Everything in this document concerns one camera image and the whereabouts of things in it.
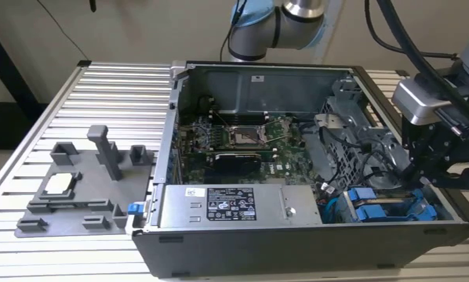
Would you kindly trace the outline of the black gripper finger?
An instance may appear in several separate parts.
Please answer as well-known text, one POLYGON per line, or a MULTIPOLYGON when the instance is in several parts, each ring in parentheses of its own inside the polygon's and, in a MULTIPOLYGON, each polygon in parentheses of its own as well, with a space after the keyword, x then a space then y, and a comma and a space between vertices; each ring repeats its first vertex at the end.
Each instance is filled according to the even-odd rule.
POLYGON ((449 166, 437 165, 431 169, 431 183, 438 188, 469 189, 469 167, 461 173, 449 173, 449 166))
POLYGON ((409 158, 409 165, 401 174, 402 188, 421 188, 425 181, 421 180, 425 176, 430 158, 427 156, 413 156, 409 158))

